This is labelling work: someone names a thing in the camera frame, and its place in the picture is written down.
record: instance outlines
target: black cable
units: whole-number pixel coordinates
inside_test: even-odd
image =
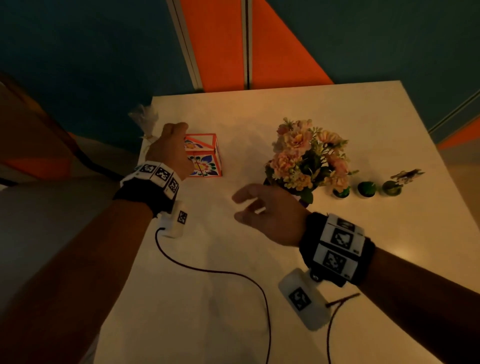
[[[264,295],[264,299],[265,299],[265,306],[267,308],[267,322],[268,322],[268,351],[267,351],[267,360],[265,361],[266,364],[268,364],[268,359],[270,358],[270,347],[272,346],[272,327],[270,325],[270,311],[268,310],[268,301],[267,301],[267,296],[265,295],[265,292],[263,290],[262,287],[260,287],[260,285],[255,282],[253,279],[251,279],[250,277],[247,277],[245,276],[244,274],[241,274],[241,273],[235,273],[235,272],[228,272],[228,271],[224,271],[224,270],[211,270],[211,269],[201,269],[201,268],[195,268],[195,267],[191,267],[191,266],[188,266],[186,264],[183,264],[183,263],[180,263],[180,262],[177,262],[175,259],[173,258],[170,258],[167,253],[165,253],[162,248],[160,247],[160,244],[158,243],[158,232],[161,231],[161,230],[164,230],[164,228],[160,228],[158,229],[156,232],[155,232],[155,242],[156,242],[156,245],[159,249],[159,251],[165,256],[165,258],[167,258],[169,261],[181,266],[181,267],[184,267],[184,268],[187,268],[187,269],[192,269],[192,270],[196,270],[196,271],[199,271],[199,272],[207,272],[207,273],[220,273],[220,274],[231,274],[233,276],[239,276],[239,277],[244,277],[245,279],[248,279],[250,282],[252,282],[253,284],[255,284],[255,286],[257,286],[261,291],[262,291],[262,294]]]
[[[351,296],[347,296],[347,297],[344,297],[344,298],[341,298],[340,300],[336,300],[336,301],[333,301],[333,302],[330,302],[330,303],[327,303],[325,306],[326,307],[330,307],[336,303],[340,303],[335,311],[333,312],[332,314],[332,318],[330,319],[330,323],[328,324],[328,330],[327,330],[327,359],[328,359],[328,364],[332,364],[332,360],[330,359],[330,330],[332,329],[332,324],[333,324],[333,319],[336,315],[336,313],[338,312],[338,310],[340,309],[340,307],[342,307],[342,305],[352,299],[352,298],[355,298],[355,297],[358,297],[360,296],[360,293],[356,293],[356,294],[353,294]]]

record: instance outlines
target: white table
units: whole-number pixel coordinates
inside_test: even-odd
[[[224,177],[183,184],[179,199],[190,208],[185,234],[160,243],[185,264],[241,272],[262,285],[272,318],[270,363],[326,363],[326,327],[309,332],[277,288],[293,268],[305,268],[300,254],[232,217],[240,207],[230,196],[264,180],[285,116],[313,119],[350,139],[351,166],[360,169],[353,185],[426,171],[398,197],[339,201],[320,188],[309,209],[345,217],[379,247],[480,292],[479,230],[400,82],[155,97],[153,105],[160,120],[154,135],[166,122],[186,121],[191,133],[217,134],[224,161]],[[95,363],[264,363],[268,333],[258,289],[167,261],[154,225],[102,327]],[[357,291],[328,282],[319,289],[330,301]],[[335,363],[438,363],[363,295],[336,316],[331,354]]]

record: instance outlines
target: left hand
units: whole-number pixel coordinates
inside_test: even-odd
[[[188,124],[179,122],[177,124],[165,124],[162,135],[154,142],[145,156],[145,160],[165,163],[172,168],[183,181],[193,173],[193,163],[188,159],[185,152],[185,133]]]

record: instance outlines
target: wristband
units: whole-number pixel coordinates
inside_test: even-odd
[[[113,199],[144,202],[155,218],[162,211],[172,211],[180,181],[175,171],[166,164],[146,161],[120,181],[120,189]]]
[[[339,287],[360,284],[372,260],[375,244],[360,226],[336,215],[312,213],[306,220],[300,253],[307,267]]]

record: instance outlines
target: green leaf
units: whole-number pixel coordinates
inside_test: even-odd
[[[313,194],[312,190],[309,188],[304,188],[303,190],[300,191],[299,196],[303,201],[305,201],[307,204],[312,204],[313,203]]]

